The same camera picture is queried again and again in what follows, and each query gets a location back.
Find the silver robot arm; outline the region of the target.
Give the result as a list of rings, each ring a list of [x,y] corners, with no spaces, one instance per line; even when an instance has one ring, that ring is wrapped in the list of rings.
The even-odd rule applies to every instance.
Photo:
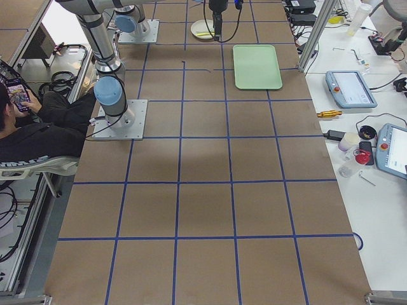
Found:
[[[144,7],[141,4],[115,8],[115,26],[132,36],[145,36],[150,31],[150,26],[146,21]]]
[[[92,48],[100,80],[95,95],[104,110],[108,127],[117,129],[131,126],[134,115],[128,109],[125,93],[125,68],[108,36],[103,12],[113,9],[115,24],[122,32],[140,32],[147,25],[143,4],[147,1],[59,1],[61,7],[76,15]]]

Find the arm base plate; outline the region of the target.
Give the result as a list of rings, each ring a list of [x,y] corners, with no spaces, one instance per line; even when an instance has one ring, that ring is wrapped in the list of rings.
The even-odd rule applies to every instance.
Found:
[[[148,108],[147,100],[127,100],[127,111],[116,123],[118,118],[105,115],[99,107],[102,119],[94,124],[91,138],[95,140],[142,140]]]
[[[157,19],[145,19],[137,23],[132,18],[120,18],[116,21],[120,31],[118,42],[120,44],[156,43],[159,23]]]

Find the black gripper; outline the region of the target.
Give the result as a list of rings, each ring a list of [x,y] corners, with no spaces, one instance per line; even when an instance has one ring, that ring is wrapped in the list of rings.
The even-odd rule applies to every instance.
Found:
[[[214,27],[214,40],[221,40],[222,13],[227,9],[227,0],[209,0],[209,9],[212,11],[212,22]]]

